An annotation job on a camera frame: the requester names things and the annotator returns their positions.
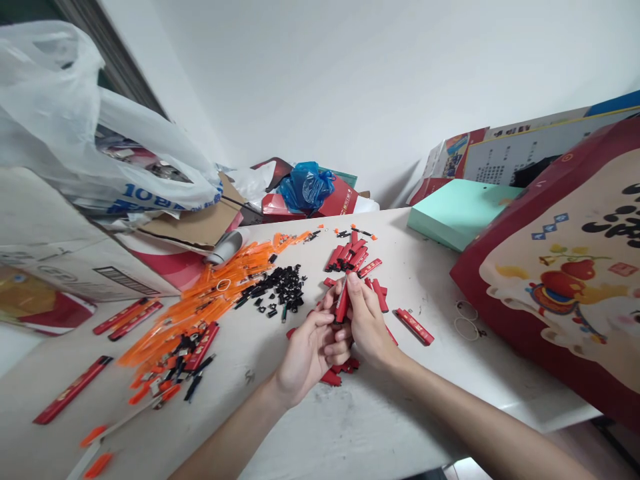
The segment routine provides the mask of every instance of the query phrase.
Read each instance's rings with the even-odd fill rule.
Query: rubber band
[[[461,310],[461,306],[462,306],[462,305],[464,305],[464,304],[467,304],[468,306],[470,306],[470,307],[471,307],[471,309],[475,312],[475,316],[474,316],[474,318],[468,318],[468,317],[466,317],[466,316],[465,316],[465,314],[462,312],[462,310]],[[478,320],[478,316],[479,316],[479,314],[478,314],[478,310],[476,310],[475,308],[473,308],[473,305],[472,305],[472,304],[470,304],[470,303],[469,303],[468,301],[466,301],[466,300],[458,300],[458,301],[455,303],[455,309],[456,309],[456,314],[457,314],[457,315],[460,315],[460,317],[464,318],[465,320],[469,320],[469,321],[476,321],[476,320]]]
[[[465,322],[470,324],[470,326],[473,327],[473,330],[475,332],[475,337],[469,338],[469,337],[465,336],[464,334],[462,334],[462,332],[460,331],[460,328],[458,327],[458,320],[464,320]],[[478,340],[478,338],[480,338],[480,332],[478,332],[478,328],[474,325],[473,320],[469,320],[468,318],[464,318],[464,317],[458,317],[453,321],[453,326],[455,327],[456,332],[458,332],[458,335],[460,335],[465,340],[476,341],[476,340]]]
[[[229,282],[229,283],[227,284],[227,288],[222,289],[222,288],[220,288],[220,284],[221,284],[222,282],[224,282],[224,281]],[[216,289],[217,291],[227,291],[227,290],[229,289],[229,287],[230,287],[230,286],[231,286],[231,280],[229,280],[229,279],[222,279],[222,280],[218,281],[218,284],[215,286],[215,289]]]

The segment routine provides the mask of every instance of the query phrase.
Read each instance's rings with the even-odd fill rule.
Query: white plastic bag
[[[214,162],[160,115],[98,87],[102,66],[92,40],[69,23],[0,28],[0,166],[28,167],[95,213],[196,211],[218,202]],[[98,123],[142,144],[191,183],[98,151]]]

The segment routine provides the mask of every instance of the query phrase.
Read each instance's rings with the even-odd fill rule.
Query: red paper bag
[[[640,118],[556,160],[451,276],[516,350],[640,433]]]

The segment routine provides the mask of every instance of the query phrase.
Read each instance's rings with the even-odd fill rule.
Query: barcode
[[[93,269],[93,271],[108,278],[109,280],[119,283],[123,287],[138,291],[144,295],[157,295],[158,293],[160,293],[144,285],[143,283],[140,283],[132,279],[130,276],[125,275],[120,270],[113,267],[103,267],[103,268]]]

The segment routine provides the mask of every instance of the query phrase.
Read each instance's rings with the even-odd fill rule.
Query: blue plastic bag
[[[302,162],[291,170],[289,177],[282,179],[279,192],[290,210],[315,211],[335,190],[334,181],[331,170],[320,173],[316,162]]]

